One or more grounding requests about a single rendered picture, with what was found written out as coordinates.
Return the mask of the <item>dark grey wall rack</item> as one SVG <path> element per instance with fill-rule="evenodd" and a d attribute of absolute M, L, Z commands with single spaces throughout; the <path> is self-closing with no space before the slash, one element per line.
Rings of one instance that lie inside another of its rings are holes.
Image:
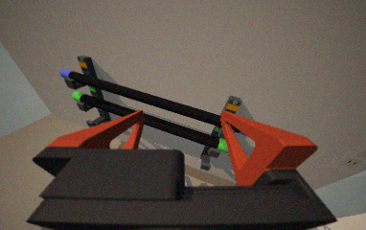
<path fill-rule="evenodd" d="M 93 78 L 97 79 L 97 75 L 96 75 L 91 57 L 79 56 L 78 61 L 79 61 L 82 73 L 84 75 L 90 76 L 90 77 L 93 77 Z M 66 84 L 69 88 L 72 88 L 72 89 L 75 89 L 75 90 L 86 86 L 85 84 L 82 84 L 80 82 L 76 82 L 75 80 L 72 80 L 72 79 L 69 79 L 69 78 L 66 78 L 64 80 L 65 80 L 65 82 L 66 82 Z M 103 93 L 102 93 L 101 89 L 91 87 L 91 86 L 88 86 L 88 87 L 89 87 L 89 90 L 90 90 L 92 96 L 104 100 Z M 79 109 L 82 110 L 82 111 L 88 111 L 91 108 L 93 108 L 93 106 L 86 105 L 86 103 L 81 103 L 81 102 L 78 102 L 77 105 L 78 105 Z M 240 98 L 234 97 L 234 96 L 229 96 L 229 99 L 228 99 L 226 105 L 224 106 L 223 110 L 226 110 L 226 111 L 229 111 L 229 112 L 232 112 L 232 113 L 236 114 L 236 112 L 239 109 L 240 105 L 241 105 Z M 88 124 L 89 127 L 100 125 L 102 122 L 106 123 L 106 122 L 111 121 L 109 113 L 107 111 L 104 111 L 104 110 L 101 110 L 101 109 L 98 109 L 98 111 L 99 111 L 99 114 L 100 114 L 99 118 L 97 118 L 93 122 L 90 121 L 90 120 L 86 121 L 86 123 Z M 214 127 L 211 135 L 215 136 L 217 138 L 225 139 L 222 127 L 219 127 L 219 126 Z M 211 168 L 210 156 L 218 158 L 219 155 L 220 155 L 220 149 L 215 149 L 215 148 L 212 148 L 212 147 L 205 146 L 202 153 L 201 153 L 201 156 L 200 156 L 200 158 L 201 158 L 200 169 L 205 170 L 205 171 L 209 171 L 210 168 Z"/>

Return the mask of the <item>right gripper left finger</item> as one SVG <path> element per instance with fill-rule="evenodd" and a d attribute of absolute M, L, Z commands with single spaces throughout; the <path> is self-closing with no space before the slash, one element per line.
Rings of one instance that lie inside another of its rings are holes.
<path fill-rule="evenodd" d="M 144 122 L 143 110 L 139 110 L 113 121 L 60 136 L 47 147 L 110 149 L 110 142 L 114 138 L 135 125 L 123 149 L 138 149 Z"/>

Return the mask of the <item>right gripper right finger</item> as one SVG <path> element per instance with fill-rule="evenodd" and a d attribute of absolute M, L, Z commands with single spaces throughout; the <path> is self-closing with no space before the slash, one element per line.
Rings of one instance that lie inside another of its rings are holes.
<path fill-rule="evenodd" d="M 318 149 L 305 136 L 252 121 L 226 110 L 222 110 L 220 121 L 238 186 L 252 186 L 266 170 L 296 169 Z M 249 157 L 231 126 L 254 140 L 255 148 Z"/>

